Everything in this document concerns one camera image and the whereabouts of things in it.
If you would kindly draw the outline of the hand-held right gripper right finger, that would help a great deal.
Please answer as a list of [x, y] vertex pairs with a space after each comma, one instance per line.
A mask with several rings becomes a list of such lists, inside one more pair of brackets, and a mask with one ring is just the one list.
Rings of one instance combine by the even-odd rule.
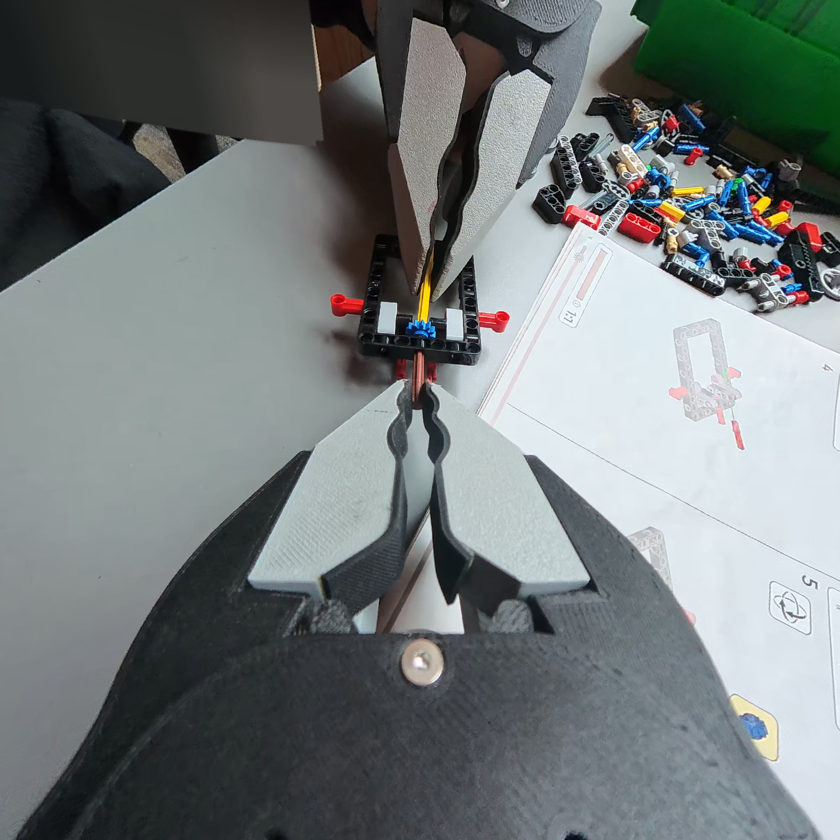
[[440, 590], [492, 615], [504, 601], [588, 587], [591, 577], [520, 448], [441, 385], [423, 389], [429, 515]]

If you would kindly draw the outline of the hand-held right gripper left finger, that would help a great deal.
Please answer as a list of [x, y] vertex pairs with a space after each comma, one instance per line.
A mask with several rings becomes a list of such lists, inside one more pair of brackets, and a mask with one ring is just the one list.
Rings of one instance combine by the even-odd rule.
[[248, 582], [258, 590], [338, 601], [354, 616], [403, 573], [403, 461], [413, 418], [398, 381], [321, 440], [273, 524]]

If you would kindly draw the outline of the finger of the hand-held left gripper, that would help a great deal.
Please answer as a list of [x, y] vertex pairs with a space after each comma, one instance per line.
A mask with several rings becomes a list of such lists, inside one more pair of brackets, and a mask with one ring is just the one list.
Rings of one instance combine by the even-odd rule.
[[388, 168], [403, 267], [415, 294], [432, 262], [442, 170], [455, 142], [465, 85], [466, 65], [446, 28], [413, 17]]
[[513, 198], [550, 90], [531, 70], [505, 72], [490, 87], [476, 137], [465, 149], [443, 254], [435, 257], [434, 300], [453, 284]]

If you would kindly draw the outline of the black lego frame assembly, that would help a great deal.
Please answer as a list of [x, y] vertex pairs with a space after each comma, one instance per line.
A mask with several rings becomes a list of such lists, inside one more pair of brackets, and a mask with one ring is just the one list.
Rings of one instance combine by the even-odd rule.
[[477, 300], [476, 273], [471, 259], [456, 280], [458, 304], [444, 314], [428, 315], [436, 327], [434, 340], [405, 335], [406, 325], [417, 316], [402, 311], [390, 293], [385, 276], [389, 261], [400, 258], [397, 237], [378, 234], [374, 238], [371, 264], [361, 298], [335, 293], [330, 298], [332, 315], [358, 317], [357, 341], [363, 356], [394, 361], [395, 375], [406, 378], [406, 367], [417, 351], [423, 351], [427, 378], [435, 381], [439, 364], [475, 366], [481, 355], [481, 331], [504, 333], [510, 322], [508, 312], [480, 311]]

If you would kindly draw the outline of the lego instruction booklet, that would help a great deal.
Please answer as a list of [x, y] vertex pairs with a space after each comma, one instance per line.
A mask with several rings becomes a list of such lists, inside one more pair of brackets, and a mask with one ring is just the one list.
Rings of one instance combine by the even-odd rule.
[[765, 757], [838, 765], [838, 353], [578, 229], [479, 414], [668, 576]]

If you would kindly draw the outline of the pile of lego pieces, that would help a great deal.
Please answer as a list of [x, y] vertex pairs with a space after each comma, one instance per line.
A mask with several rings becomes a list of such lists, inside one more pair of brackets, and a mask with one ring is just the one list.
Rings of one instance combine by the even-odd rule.
[[551, 183], [532, 209], [552, 226], [584, 226], [659, 248], [662, 270], [709, 297], [750, 295], [757, 313], [838, 301], [838, 196], [802, 184], [800, 159], [761, 162], [729, 140], [737, 125], [699, 101], [609, 92], [585, 114], [611, 128], [560, 134]]

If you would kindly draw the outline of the wooden cabinet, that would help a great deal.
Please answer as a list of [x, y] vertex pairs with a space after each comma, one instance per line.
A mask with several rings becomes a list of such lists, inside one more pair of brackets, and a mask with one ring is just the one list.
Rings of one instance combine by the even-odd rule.
[[313, 26], [312, 36], [319, 90], [373, 57], [362, 41], [343, 26]]

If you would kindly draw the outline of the green plastic bin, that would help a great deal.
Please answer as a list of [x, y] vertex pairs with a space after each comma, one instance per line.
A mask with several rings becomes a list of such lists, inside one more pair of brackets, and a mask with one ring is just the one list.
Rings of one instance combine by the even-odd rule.
[[639, 1], [635, 67], [839, 173], [838, 1]]

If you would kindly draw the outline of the person's dark clothing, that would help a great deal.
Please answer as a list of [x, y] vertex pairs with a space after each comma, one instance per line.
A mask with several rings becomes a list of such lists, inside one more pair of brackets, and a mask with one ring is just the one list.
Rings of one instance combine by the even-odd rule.
[[2, 290], [170, 185], [121, 131], [2, 98]]

